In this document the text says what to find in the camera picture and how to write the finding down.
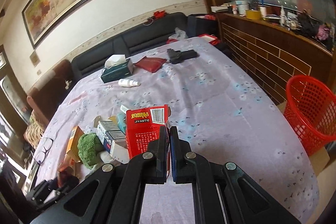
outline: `dark robotic arm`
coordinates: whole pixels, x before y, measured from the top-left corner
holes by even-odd
[[[146,184],[164,184],[169,139],[173,180],[191,183],[195,224],[300,224],[236,164],[208,162],[161,127],[158,140],[128,164],[105,164],[33,224],[138,224]]]

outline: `white nozzle bottle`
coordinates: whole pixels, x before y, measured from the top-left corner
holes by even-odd
[[[131,79],[120,79],[118,81],[118,85],[123,86],[125,88],[130,88],[130,87],[133,87],[133,86],[139,86],[140,83],[138,81],[131,80]]]
[[[286,19],[285,9],[283,6],[281,6],[281,14],[280,14],[280,25],[281,26],[285,25],[285,19]]]

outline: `red plastic basket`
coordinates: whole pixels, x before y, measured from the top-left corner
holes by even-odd
[[[310,156],[336,140],[336,96],[319,80],[306,75],[286,85],[284,116]]]

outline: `red cardboard box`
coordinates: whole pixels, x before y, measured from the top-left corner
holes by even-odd
[[[126,142],[129,159],[146,152],[148,143],[159,138],[160,127],[168,126],[168,112],[168,105],[127,110]]]

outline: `silver bolt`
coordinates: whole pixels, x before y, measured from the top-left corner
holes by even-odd
[[[228,162],[225,166],[228,170],[234,170],[237,168],[237,165],[235,165],[233,162]]]
[[[112,171],[113,165],[112,164],[104,164],[102,167],[103,172],[109,172]]]
[[[145,153],[142,154],[142,157],[143,157],[144,159],[149,160],[149,159],[153,158],[153,153],[145,152]]]
[[[194,152],[188,152],[187,154],[185,154],[185,156],[188,159],[194,159],[194,158],[196,158],[196,154]]]

